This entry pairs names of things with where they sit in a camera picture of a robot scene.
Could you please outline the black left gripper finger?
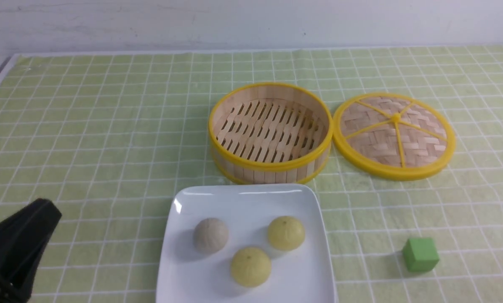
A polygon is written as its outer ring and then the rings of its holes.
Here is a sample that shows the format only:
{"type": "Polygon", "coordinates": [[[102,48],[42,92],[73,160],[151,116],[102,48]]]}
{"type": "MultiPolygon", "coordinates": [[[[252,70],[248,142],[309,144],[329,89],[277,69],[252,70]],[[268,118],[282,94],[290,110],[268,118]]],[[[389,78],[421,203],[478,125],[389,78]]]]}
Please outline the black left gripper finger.
{"type": "Polygon", "coordinates": [[[31,298],[38,265],[60,219],[51,200],[38,198],[0,222],[0,303],[31,298]]]}

